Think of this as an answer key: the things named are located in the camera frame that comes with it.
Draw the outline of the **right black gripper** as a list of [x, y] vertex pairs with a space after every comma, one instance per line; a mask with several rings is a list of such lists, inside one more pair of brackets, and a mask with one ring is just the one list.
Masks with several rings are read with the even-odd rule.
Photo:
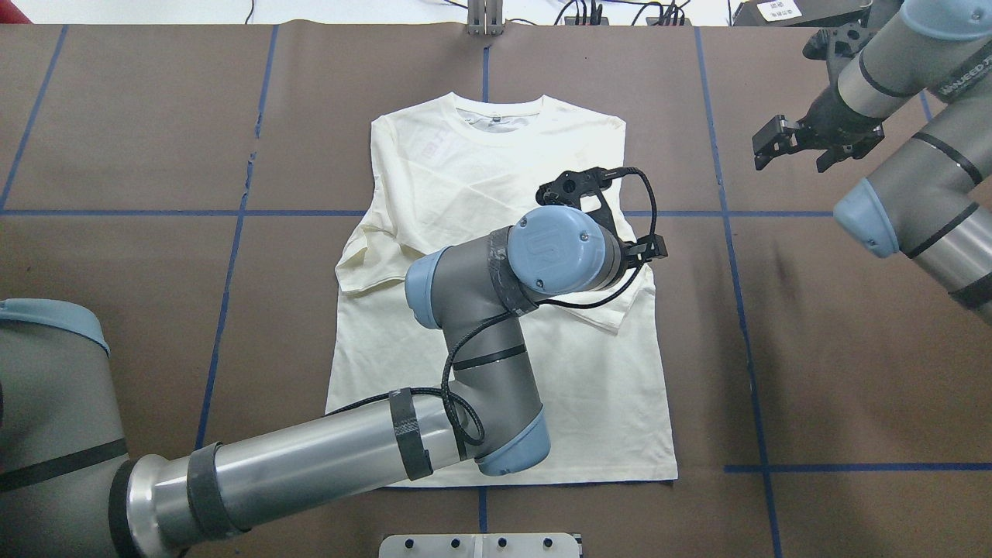
[[[753, 163], [761, 172], [773, 161], [803, 150], [822, 150], [816, 159], [818, 173], [833, 165], [862, 160], [885, 138], [882, 120], [861, 115], [842, 99], [839, 86], [829, 85], [798, 122], [775, 115], [752, 137]], [[647, 264], [667, 257], [663, 237], [641, 237], [625, 243], [627, 264]]]

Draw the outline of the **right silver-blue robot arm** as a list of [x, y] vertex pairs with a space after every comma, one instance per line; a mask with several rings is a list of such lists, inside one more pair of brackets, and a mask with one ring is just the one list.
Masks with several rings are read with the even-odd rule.
[[864, 17], [819, 29], [803, 54], [829, 84], [805, 116], [774, 116], [753, 137], [754, 164], [816, 150], [818, 172], [864, 158], [883, 124], [928, 91], [945, 108], [836, 202], [846, 232], [885, 258], [903, 253], [961, 307], [989, 322], [991, 215], [971, 191], [990, 179], [988, 1], [871, 1]]

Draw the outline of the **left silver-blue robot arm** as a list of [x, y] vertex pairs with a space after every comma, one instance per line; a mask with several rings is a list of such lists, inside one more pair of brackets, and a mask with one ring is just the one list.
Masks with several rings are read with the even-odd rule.
[[603, 218], [536, 208], [408, 269], [408, 307], [449, 347], [439, 387], [392, 390], [176, 460], [129, 456], [92, 311], [4, 300], [2, 555], [181, 557], [462, 460], [487, 476], [534, 467], [550, 437], [518, 318], [560, 295], [630, 285], [666, 254], [656, 232], [624, 243]]

